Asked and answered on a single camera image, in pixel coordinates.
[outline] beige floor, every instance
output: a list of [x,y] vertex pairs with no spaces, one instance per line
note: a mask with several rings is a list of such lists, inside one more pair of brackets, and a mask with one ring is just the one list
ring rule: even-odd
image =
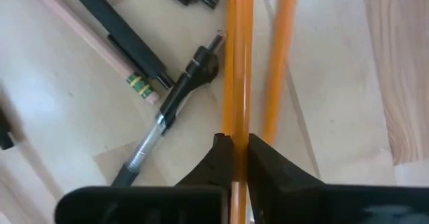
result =
[[[224,29],[226,0],[213,12],[173,0],[109,1],[174,77],[199,45]],[[65,2],[105,36],[77,0]],[[275,148],[326,182],[429,185],[425,114],[418,115],[429,108],[425,97],[416,97],[428,86],[427,40],[418,37],[424,18],[412,20],[427,15],[423,7],[414,12],[412,6],[428,3],[300,0]],[[388,10],[395,17],[388,18]],[[255,133],[260,132],[273,11],[275,0],[255,0]],[[409,24],[400,23],[401,13]],[[399,31],[388,24],[394,20]],[[0,223],[51,223],[64,193],[111,182],[150,127],[156,106],[140,99],[40,0],[0,0],[0,36],[0,100],[17,144],[0,152]],[[386,74],[387,69],[407,68],[409,62],[415,67],[407,78]],[[413,78],[413,72],[419,77]],[[407,87],[394,88],[404,81]],[[192,95],[136,185],[173,185],[199,162],[211,147],[212,135],[220,131],[222,95],[221,73]],[[400,138],[396,133],[406,134]]]

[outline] pink pencil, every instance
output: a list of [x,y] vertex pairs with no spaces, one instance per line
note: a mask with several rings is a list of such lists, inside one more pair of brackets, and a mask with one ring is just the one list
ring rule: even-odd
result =
[[150,87],[143,77],[128,66],[126,62],[100,37],[94,33],[77,16],[69,6],[61,0],[42,0],[53,12],[60,16],[85,42],[96,50],[111,67],[113,67],[135,91],[137,91],[146,101],[154,104],[159,95]]

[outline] plastic pen grip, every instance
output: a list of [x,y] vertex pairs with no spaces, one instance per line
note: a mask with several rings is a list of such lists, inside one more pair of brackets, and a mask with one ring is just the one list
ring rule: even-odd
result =
[[79,0],[115,38],[122,49],[137,63],[136,67],[150,78],[165,72],[166,67],[145,42],[106,0]]
[[125,165],[122,165],[118,175],[116,175],[112,186],[114,187],[128,187],[131,186],[137,178],[139,173],[130,171]]

